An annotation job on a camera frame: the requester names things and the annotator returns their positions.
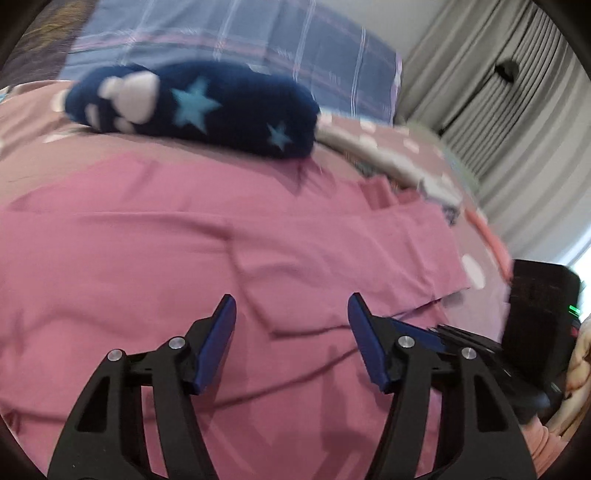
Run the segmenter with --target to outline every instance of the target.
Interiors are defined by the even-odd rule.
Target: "curtain fold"
[[[514,59],[514,84],[493,74]],[[591,81],[529,0],[452,0],[405,63],[400,113],[438,131],[479,179],[518,258],[569,261],[591,237]]]

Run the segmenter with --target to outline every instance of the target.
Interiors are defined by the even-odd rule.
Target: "star print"
[[[280,122],[276,128],[273,128],[269,124],[267,124],[267,127],[271,133],[268,142],[271,145],[279,147],[282,152],[285,150],[285,144],[293,143],[292,139],[285,134],[285,123]]]
[[[187,124],[192,124],[207,135],[205,115],[222,106],[221,103],[206,96],[208,85],[207,79],[199,77],[188,91],[171,89],[178,103],[178,109],[174,116],[175,125],[184,127]]]

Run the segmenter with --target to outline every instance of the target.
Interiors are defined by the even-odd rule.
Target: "silver screw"
[[[466,360],[474,360],[477,357],[476,350],[467,346],[462,349],[462,357]]]
[[[179,350],[184,347],[185,341],[183,337],[174,337],[168,341],[168,346],[173,350]]]
[[[405,335],[405,336],[400,337],[398,339],[398,344],[402,348],[412,348],[412,347],[414,347],[414,338],[413,337],[409,337],[408,335]]]
[[[121,350],[119,350],[118,348],[116,348],[115,350],[111,350],[108,354],[107,354],[107,358],[111,361],[111,362],[116,362],[117,360],[121,360],[121,357],[123,356],[123,352]]]

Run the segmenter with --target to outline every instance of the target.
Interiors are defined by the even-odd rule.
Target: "dark patterned fabric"
[[[0,88],[57,78],[97,0],[53,0],[37,16],[0,71]]]

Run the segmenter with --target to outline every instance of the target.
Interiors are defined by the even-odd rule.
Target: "wall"
[[[363,25],[406,58],[449,0],[318,0]]]

